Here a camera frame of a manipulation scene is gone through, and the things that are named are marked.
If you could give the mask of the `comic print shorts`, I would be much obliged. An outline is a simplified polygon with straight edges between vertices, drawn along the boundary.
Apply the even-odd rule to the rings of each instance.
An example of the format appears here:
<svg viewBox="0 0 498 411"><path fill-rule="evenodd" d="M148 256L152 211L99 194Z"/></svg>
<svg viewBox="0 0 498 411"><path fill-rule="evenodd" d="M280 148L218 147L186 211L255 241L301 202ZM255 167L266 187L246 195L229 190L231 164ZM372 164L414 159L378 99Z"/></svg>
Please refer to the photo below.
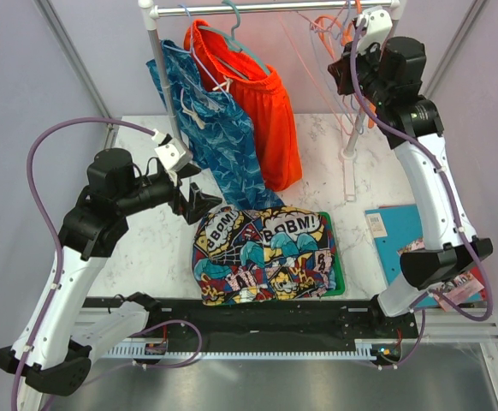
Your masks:
<svg viewBox="0 0 498 411"><path fill-rule="evenodd" d="M193 276L206 306L326 296L332 255L318 212L290 206L201 220L193 240Z"/></svg>

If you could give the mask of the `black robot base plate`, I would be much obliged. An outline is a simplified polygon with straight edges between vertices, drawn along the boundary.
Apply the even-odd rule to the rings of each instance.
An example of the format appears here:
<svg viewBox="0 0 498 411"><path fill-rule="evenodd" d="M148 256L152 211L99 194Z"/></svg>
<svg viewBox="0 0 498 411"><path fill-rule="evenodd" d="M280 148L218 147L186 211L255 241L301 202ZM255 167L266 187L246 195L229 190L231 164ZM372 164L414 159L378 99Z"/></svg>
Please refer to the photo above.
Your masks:
<svg viewBox="0 0 498 411"><path fill-rule="evenodd" d="M188 299L163 299L139 337L156 348L171 345L191 351L348 351L356 342L370 343L379 366L389 361L378 343L399 347L420 341L422 331L413 314L383 318L370 301L255 302L239 306L206 307ZM148 368L183 367L195 362L136 361Z"/></svg>

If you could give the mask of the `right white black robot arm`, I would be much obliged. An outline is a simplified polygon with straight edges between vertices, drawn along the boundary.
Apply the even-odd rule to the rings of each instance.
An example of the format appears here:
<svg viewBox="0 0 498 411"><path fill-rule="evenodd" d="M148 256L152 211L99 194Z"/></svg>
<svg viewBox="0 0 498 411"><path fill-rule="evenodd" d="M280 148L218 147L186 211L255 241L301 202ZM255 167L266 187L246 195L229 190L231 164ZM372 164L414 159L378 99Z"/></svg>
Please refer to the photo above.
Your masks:
<svg viewBox="0 0 498 411"><path fill-rule="evenodd" d="M424 44L393 37L363 46L355 39L329 65L340 95L354 95L364 112L386 136L399 160L420 216L424 246L400 256L400 274L376 295L376 310L367 315L369 331L386 337L398 316L429 292L473 268L493 253L469 221L448 165L444 127L436 105L421 94L426 64Z"/></svg>

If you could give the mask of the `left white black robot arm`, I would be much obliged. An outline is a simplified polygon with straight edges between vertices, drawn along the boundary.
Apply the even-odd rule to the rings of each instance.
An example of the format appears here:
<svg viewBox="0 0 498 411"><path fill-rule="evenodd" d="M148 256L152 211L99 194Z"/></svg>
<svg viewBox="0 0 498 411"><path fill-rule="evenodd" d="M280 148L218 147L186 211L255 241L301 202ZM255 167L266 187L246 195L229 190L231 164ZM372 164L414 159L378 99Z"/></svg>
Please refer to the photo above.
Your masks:
<svg viewBox="0 0 498 411"><path fill-rule="evenodd" d="M130 295L120 307L84 331L74 324L117 242L127 233L127 217L167 204L189 224L221 204L197 184L184 197L162 168L136 176L129 151L99 152L87 169L88 184L64 217L47 287L27 327L8 347L0 348L0 369L19 373L26 385L52 396L70 396L85 381L92 365L127 337L153 337L163 327L161 304L144 293Z"/></svg>

